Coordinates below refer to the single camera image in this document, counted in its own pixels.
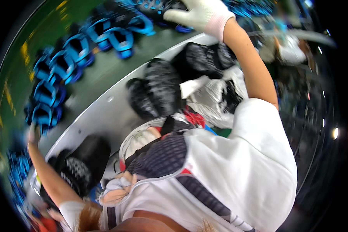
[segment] green floor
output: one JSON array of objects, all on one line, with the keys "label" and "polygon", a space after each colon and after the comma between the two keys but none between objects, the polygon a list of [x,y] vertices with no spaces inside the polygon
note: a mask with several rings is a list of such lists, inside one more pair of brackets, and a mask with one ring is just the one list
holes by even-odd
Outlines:
[{"label": "green floor", "polygon": [[[36,51],[66,34],[72,22],[83,22],[90,9],[101,0],[49,0],[28,21],[7,54],[0,72],[0,172],[6,173],[6,150],[13,129],[25,129],[23,108],[33,85],[33,63]],[[40,143],[45,155],[58,137],[90,104],[121,78],[144,62],[197,33],[180,34],[155,26],[156,35],[138,36],[134,55],[126,60],[115,51],[98,52],[95,63],[84,69],[83,77],[67,85],[62,121]]]}]

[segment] white shirt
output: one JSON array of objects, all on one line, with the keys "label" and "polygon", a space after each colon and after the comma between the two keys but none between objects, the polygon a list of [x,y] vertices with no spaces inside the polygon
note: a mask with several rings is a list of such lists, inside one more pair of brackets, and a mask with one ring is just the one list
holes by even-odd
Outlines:
[{"label": "white shirt", "polygon": [[[237,106],[228,138],[203,129],[184,135],[184,167],[231,210],[231,215],[256,230],[277,230],[293,206],[297,188],[296,163],[277,109],[250,98]],[[139,209],[168,216],[190,231],[201,226],[202,219],[217,231],[239,231],[192,197],[172,175],[142,180],[116,207],[116,219],[119,224]],[[77,224],[81,208],[82,204],[75,202],[60,205],[71,228]]]}]

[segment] worker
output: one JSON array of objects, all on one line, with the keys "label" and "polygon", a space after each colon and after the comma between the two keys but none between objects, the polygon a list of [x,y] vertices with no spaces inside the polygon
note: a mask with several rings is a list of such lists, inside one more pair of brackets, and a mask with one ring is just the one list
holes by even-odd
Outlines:
[{"label": "worker", "polygon": [[202,129],[201,116],[188,108],[173,115],[182,129],[173,126],[141,155],[125,160],[126,171],[99,198],[103,209],[85,203],[45,162],[32,125],[32,163],[74,231],[269,232],[292,209],[297,166],[267,68],[222,1],[182,1],[188,11],[168,10],[164,19],[227,44],[240,62],[249,99],[236,108],[228,138]]}]

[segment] forearm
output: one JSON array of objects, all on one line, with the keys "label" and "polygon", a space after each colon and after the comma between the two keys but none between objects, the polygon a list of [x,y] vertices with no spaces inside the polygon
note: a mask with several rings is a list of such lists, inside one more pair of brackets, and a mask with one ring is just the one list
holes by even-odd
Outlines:
[{"label": "forearm", "polygon": [[67,200],[82,202],[82,199],[69,184],[45,161],[37,148],[37,144],[29,143],[28,153],[45,191],[57,207]]},{"label": "forearm", "polygon": [[249,97],[265,100],[278,109],[277,93],[269,71],[255,50],[249,36],[236,23],[235,19],[227,21],[223,39],[240,62]]}]

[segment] white work glove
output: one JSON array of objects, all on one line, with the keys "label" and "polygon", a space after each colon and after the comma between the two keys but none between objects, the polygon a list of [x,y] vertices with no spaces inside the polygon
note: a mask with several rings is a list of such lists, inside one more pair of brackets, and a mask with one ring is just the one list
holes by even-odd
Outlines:
[{"label": "white work glove", "polygon": [[164,20],[193,27],[223,41],[226,22],[235,15],[221,0],[181,0],[188,11],[171,9],[164,13]]},{"label": "white work glove", "polygon": [[40,140],[40,128],[36,123],[32,122],[28,133],[28,143],[38,144]]}]

